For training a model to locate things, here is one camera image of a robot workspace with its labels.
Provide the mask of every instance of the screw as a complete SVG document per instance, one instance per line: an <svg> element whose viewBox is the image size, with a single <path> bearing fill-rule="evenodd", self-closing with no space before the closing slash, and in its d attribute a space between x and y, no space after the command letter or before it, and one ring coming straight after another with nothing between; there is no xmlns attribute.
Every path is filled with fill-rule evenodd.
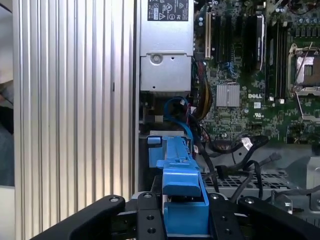
<svg viewBox="0 0 320 240"><path fill-rule="evenodd" d="M158 62L160 60L160 57L158 55L155 55L153 58L156 62Z"/></svg>
<svg viewBox="0 0 320 240"><path fill-rule="evenodd" d="M244 200L247 204L253 204L255 201L251 198L247 198L246 200Z"/></svg>
<svg viewBox="0 0 320 240"><path fill-rule="evenodd" d="M150 193L146 193L143 195L144 198L149 199L152 197L152 195Z"/></svg>
<svg viewBox="0 0 320 240"><path fill-rule="evenodd" d="M118 202L118 201L119 201L119 198L116 197L116 196L110 199L110 202L112 202L112 203L115 203L115 202Z"/></svg>
<svg viewBox="0 0 320 240"><path fill-rule="evenodd" d="M219 195L218 194L211 194L211 198L214 200L219 199Z"/></svg>

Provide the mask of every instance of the blue cable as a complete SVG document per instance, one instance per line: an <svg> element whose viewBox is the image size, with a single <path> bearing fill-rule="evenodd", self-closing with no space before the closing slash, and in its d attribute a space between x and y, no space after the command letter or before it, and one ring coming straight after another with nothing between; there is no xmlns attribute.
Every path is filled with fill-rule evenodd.
<svg viewBox="0 0 320 240"><path fill-rule="evenodd" d="M173 123L176 123L178 125L180 125L181 127L184 128L184 130L186 131L186 134L188 135L188 137L191 139L191 142L193 144L193 141L194 141L194 137L192 135L192 132L190 130L190 128L188 127L187 124L185 124L184 122L182 121L178 121L176 120L175 118L173 118L170 113L169 113L169 104L173 101L176 101L176 100L183 100L184 101L184 104L185 105L188 105L188 100L185 98L185 97L182 97L182 96L177 96L177 97L174 97L174 98L171 98L170 100L168 100L165 104L164 104L164 117L166 117L169 121L173 122Z"/></svg>

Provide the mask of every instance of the motherboard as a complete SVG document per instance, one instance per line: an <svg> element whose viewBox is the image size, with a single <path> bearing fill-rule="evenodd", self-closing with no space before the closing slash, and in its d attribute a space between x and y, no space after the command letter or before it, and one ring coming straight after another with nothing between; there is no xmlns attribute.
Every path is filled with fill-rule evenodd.
<svg viewBox="0 0 320 240"><path fill-rule="evenodd" d="M320 134L320 6L300 0L209 1L195 13L194 58L206 65L212 138Z"/></svg>

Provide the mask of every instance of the white label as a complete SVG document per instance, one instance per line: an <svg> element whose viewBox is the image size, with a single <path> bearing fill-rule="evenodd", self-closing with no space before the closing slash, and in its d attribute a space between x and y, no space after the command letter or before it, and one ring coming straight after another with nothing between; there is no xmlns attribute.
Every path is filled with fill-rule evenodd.
<svg viewBox="0 0 320 240"><path fill-rule="evenodd" d="M197 147L196 145L193 145L193 148L194 148L194 152L195 152L196 154L198 154L198 153L199 153L198 147Z"/></svg>
<svg viewBox="0 0 320 240"><path fill-rule="evenodd" d="M249 99L262 99L261 94L248 94Z"/></svg>
<svg viewBox="0 0 320 240"><path fill-rule="evenodd" d="M159 8L153 9L153 20L159 20Z"/></svg>
<svg viewBox="0 0 320 240"><path fill-rule="evenodd" d="M261 108L261 102L254 102L253 103L253 108L254 109L260 109Z"/></svg>
<svg viewBox="0 0 320 240"><path fill-rule="evenodd" d="M253 144L251 143L250 138L248 138L248 137L242 138L241 142L243 143L243 146L245 147L245 149L247 149L248 151L253 146Z"/></svg>
<svg viewBox="0 0 320 240"><path fill-rule="evenodd" d="M191 107L190 107L191 113L193 114L196 109L197 109L197 108L196 108L195 106L191 106Z"/></svg>

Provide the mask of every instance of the black plastic bracket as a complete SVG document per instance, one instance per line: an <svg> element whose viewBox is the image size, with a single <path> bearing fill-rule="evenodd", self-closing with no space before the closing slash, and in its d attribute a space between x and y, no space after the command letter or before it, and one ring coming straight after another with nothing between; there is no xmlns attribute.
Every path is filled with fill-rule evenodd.
<svg viewBox="0 0 320 240"><path fill-rule="evenodd" d="M285 212L256 197L238 201L241 212L247 214L256 230L264 226L276 233L277 239L318 240L320 228Z"/></svg>
<svg viewBox="0 0 320 240"><path fill-rule="evenodd" d="M209 196L212 234L217 240L244 240L237 217L235 204L218 193Z"/></svg>
<svg viewBox="0 0 320 240"><path fill-rule="evenodd" d="M59 222L32 240L110 239L113 216L125 210L126 201L117 195L106 196Z"/></svg>
<svg viewBox="0 0 320 240"><path fill-rule="evenodd" d="M137 240L166 240L167 232L162 213L158 208L157 196L145 192L138 197Z"/></svg>

